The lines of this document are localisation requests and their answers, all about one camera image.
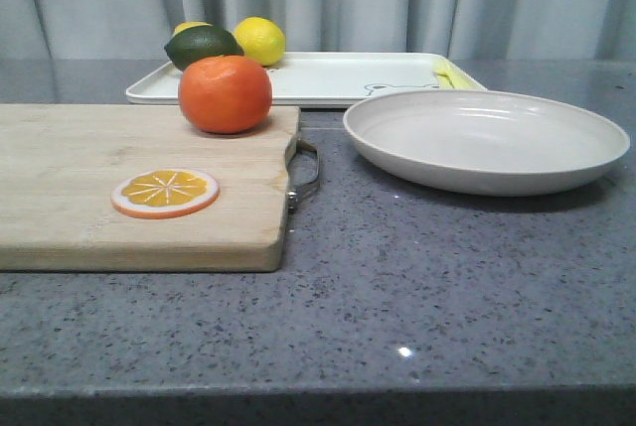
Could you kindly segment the orange mandarin fruit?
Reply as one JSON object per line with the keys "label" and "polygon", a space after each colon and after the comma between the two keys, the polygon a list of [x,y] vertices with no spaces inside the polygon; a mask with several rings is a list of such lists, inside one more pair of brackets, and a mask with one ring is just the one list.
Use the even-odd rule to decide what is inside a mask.
{"label": "orange mandarin fruit", "polygon": [[196,128],[236,134],[266,118],[272,87],[266,70],[252,59],[209,57],[183,71],[178,101],[182,114]]}

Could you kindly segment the beige round plate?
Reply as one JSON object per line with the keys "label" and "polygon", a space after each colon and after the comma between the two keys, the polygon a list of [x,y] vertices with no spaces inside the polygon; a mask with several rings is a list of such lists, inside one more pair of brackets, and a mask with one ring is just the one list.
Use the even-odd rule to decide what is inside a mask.
{"label": "beige round plate", "polygon": [[427,90],[352,105],[343,123],[357,151],[399,178],[460,194],[527,197],[602,177],[630,138],[594,112],[518,93]]}

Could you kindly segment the white bear print tray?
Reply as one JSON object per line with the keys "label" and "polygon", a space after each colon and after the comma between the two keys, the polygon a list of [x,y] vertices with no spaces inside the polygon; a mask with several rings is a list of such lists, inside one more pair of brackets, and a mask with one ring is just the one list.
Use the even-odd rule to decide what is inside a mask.
{"label": "white bear print tray", "polygon": [[439,89],[426,53],[288,52],[266,68],[272,103],[302,108],[346,109],[369,97]]}

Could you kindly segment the orange slice toy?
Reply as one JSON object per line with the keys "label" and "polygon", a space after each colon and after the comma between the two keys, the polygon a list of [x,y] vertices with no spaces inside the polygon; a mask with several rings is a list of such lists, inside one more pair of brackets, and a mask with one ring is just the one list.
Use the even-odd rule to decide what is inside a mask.
{"label": "orange slice toy", "polygon": [[164,219],[200,211],[220,194],[218,181],[194,169],[166,168],[135,175],[114,188],[113,207],[131,217]]}

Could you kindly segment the yellow lemon right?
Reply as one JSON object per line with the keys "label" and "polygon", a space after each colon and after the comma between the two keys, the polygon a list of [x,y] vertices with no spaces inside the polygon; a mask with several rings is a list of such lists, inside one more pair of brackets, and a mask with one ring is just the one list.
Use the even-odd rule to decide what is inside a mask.
{"label": "yellow lemon right", "polygon": [[263,67],[278,63],[286,51],[286,37],[272,21],[261,17],[248,17],[234,29],[234,36],[244,55]]}

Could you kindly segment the yellow lemon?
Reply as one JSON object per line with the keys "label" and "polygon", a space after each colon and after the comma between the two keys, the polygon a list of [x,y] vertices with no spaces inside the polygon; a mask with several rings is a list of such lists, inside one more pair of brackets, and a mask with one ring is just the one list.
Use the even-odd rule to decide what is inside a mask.
{"label": "yellow lemon", "polygon": [[234,29],[234,36],[244,55],[263,67],[278,63],[286,51],[286,37],[272,21],[261,17],[248,17]]}
{"label": "yellow lemon", "polygon": [[203,21],[183,22],[183,23],[180,23],[179,25],[177,25],[174,28],[172,36],[176,36],[176,35],[184,32],[185,30],[188,30],[188,29],[191,29],[191,28],[205,27],[205,26],[210,26],[210,23],[203,22]]}

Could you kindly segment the yellow plastic fork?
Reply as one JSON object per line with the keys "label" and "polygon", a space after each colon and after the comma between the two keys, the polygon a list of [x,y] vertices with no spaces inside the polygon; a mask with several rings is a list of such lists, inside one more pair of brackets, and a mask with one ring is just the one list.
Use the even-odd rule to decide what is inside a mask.
{"label": "yellow plastic fork", "polygon": [[454,89],[458,87],[447,59],[435,60],[432,67],[440,88]]}

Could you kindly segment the yellow plastic spoon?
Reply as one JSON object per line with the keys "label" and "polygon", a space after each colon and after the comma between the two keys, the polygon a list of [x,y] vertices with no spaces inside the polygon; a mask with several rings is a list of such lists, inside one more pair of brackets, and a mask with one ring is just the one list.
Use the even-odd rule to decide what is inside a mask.
{"label": "yellow plastic spoon", "polygon": [[458,84],[458,87],[455,89],[485,89],[484,85],[475,80],[471,75],[466,73],[460,67],[456,66],[450,61],[448,61],[448,63],[452,69],[454,81]]}

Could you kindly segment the dark green lime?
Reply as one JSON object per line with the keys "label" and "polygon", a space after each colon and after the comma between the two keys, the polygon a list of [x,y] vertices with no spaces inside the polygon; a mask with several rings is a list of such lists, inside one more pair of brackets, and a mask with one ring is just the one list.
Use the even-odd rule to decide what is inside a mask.
{"label": "dark green lime", "polygon": [[164,46],[164,51],[180,71],[201,59],[243,55],[243,49],[233,34],[213,25],[200,25],[179,32]]}

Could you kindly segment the yellow lemon left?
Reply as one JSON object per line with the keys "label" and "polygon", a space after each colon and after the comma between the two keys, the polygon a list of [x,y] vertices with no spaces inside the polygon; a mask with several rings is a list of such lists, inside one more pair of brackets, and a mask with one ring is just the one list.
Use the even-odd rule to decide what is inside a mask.
{"label": "yellow lemon left", "polygon": [[191,28],[205,27],[205,26],[210,26],[210,23],[203,22],[203,21],[183,22],[183,23],[180,23],[179,25],[177,25],[174,28],[172,36],[176,36],[176,35],[184,32],[185,30],[188,30],[188,29],[191,29]]}

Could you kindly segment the wooden cutting board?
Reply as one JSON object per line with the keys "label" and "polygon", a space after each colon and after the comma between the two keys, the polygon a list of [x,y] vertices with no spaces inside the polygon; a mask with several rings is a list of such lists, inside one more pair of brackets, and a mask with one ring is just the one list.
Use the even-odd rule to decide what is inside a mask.
{"label": "wooden cutting board", "polygon": [[2,268],[275,270],[299,118],[218,135],[175,105],[3,105]]}

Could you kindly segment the grey curtain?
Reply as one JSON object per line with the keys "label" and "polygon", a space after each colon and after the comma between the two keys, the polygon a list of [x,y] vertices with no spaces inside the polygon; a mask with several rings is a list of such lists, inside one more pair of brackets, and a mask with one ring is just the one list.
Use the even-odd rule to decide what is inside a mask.
{"label": "grey curtain", "polygon": [[292,51],[635,57],[635,0],[1,0],[5,59],[159,59],[182,22],[273,20]]}

